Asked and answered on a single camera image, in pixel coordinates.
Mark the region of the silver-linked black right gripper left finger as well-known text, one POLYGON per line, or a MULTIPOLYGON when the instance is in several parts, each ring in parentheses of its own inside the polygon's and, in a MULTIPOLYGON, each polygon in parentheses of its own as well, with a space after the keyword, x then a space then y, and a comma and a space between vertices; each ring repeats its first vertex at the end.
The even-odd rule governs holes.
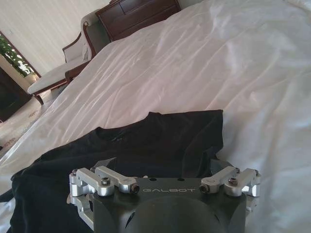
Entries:
POLYGON ((140 185, 135 177, 122 175, 106 166, 74 169, 69 174, 69 202, 80 218, 93 218, 89 196, 110 197, 115 191, 139 200, 140 185))

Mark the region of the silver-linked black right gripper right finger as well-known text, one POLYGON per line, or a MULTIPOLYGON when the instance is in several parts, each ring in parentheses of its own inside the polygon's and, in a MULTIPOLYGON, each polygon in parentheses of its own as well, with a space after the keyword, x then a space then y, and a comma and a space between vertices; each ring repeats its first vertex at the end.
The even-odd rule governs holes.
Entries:
POLYGON ((199 189, 204 194, 216 194, 220 187, 231 197, 246 195, 246 215, 250 216, 260 196, 261 174, 256 169, 240 171, 230 163, 212 159, 209 164, 211 176, 201 179, 199 189))

